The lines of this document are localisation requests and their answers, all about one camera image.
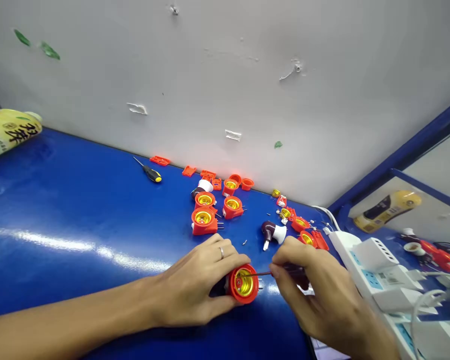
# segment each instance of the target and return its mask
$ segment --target white cable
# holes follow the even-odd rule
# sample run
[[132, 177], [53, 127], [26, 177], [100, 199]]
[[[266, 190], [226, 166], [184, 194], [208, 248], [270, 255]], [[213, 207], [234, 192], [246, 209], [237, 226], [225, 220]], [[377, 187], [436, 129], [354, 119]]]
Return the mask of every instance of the white cable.
[[449, 273], [441, 272], [441, 271], [430, 271], [430, 272], [424, 271], [421, 274], [425, 275], [425, 276], [446, 276], [446, 277], [450, 278], [450, 274]]
[[420, 360], [419, 349], [417, 348], [417, 342], [415, 341], [415, 332], [414, 327], [417, 320], [419, 320], [418, 314], [420, 306], [425, 303], [425, 300], [428, 297], [434, 297], [435, 295], [445, 295], [445, 291], [442, 290], [431, 290], [424, 293], [422, 296], [418, 298], [415, 305], [413, 306], [413, 312], [411, 313], [411, 322], [410, 322], [410, 337], [413, 342], [413, 352], [415, 353], [415, 360]]
[[311, 207], [312, 207], [312, 208], [317, 208], [317, 209], [322, 210], [325, 214], [328, 215], [328, 217], [330, 218], [330, 220], [333, 221], [333, 223], [335, 224], [336, 229], [337, 229], [338, 231], [341, 231], [341, 230], [340, 230], [340, 226], [339, 226], [337, 220], [335, 220], [335, 216], [330, 212], [330, 210], [328, 210], [328, 209], [325, 208], [325, 207], [316, 206], [316, 205], [312, 205]]

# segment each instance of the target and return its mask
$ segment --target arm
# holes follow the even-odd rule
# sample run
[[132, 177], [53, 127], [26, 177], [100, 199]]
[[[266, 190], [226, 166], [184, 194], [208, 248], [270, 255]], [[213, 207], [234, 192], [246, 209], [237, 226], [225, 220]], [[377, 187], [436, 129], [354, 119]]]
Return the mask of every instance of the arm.
[[229, 239], [215, 234], [162, 274], [2, 315], [0, 359], [76, 359], [124, 335], [204, 325], [238, 305], [231, 296], [211, 298], [209, 293], [249, 262]]
[[[305, 333], [355, 360], [400, 358], [393, 335], [362, 299], [348, 271], [329, 252], [288, 236], [272, 261], [270, 271], [278, 289]], [[285, 263], [304, 267], [314, 296], [300, 291], [281, 266]]]

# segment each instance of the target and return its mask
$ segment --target plastic bottle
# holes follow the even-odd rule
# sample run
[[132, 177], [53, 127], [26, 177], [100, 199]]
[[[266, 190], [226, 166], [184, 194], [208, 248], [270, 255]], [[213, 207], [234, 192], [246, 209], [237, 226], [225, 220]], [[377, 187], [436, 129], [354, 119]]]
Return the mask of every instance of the plastic bottle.
[[413, 191], [396, 191], [371, 209], [353, 219], [364, 232], [371, 234], [398, 215], [409, 212], [422, 204], [422, 198]]
[[0, 109], [0, 154], [40, 134], [41, 121], [34, 112]]

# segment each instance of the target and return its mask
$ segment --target white power strip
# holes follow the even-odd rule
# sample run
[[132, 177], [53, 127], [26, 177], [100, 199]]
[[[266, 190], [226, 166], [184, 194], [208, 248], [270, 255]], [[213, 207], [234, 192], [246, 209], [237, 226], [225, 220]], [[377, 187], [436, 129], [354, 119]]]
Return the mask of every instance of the white power strip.
[[[405, 328], [405, 324], [410, 323], [410, 317], [403, 315], [389, 315], [383, 313], [377, 302], [374, 300], [374, 294], [386, 292], [387, 290], [394, 290], [399, 288], [406, 288], [411, 290], [423, 290], [423, 287], [415, 280], [412, 280], [407, 274], [408, 270], [396, 264], [394, 256], [391, 257], [389, 265], [386, 268], [375, 268], [376, 272], [372, 272], [365, 268], [359, 256], [354, 252], [354, 249], [364, 247], [364, 243], [374, 241], [373, 238], [362, 242], [357, 236], [345, 231], [334, 231], [329, 235], [329, 238], [340, 255], [345, 267], [353, 278], [358, 291], [361, 296], [369, 303], [373, 311], [381, 318], [381, 320], [394, 333], [400, 357], [403, 360], [415, 360], [413, 342]], [[374, 241], [377, 245], [381, 244], [382, 253], [387, 255], [390, 251], [383, 245], [381, 241]], [[385, 264], [385, 260], [380, 259], [381, 255], [374, 251], [378, 256], [377, 262]], [[434, 308], [421, 308], [423, 313], [437, 313]]]

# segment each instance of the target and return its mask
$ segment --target green leaf sticker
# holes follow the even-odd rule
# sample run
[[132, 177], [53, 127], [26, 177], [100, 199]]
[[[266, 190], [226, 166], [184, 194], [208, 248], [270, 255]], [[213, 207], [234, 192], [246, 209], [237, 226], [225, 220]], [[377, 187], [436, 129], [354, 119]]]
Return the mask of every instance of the green leaf sticker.
[[28, 47], [30, 46], [30, 40], [28, 40], [20, 31], [18, 31], [17, 29], [13, 29], [13, 32], [22, 44], [25, 44]]
[[40, 49], [42, 49], [45, 55], [47, 55], [49, 58], [60, 60], [60, 55], [55, 50], [53, 50], [45, 41], [41, 42]]

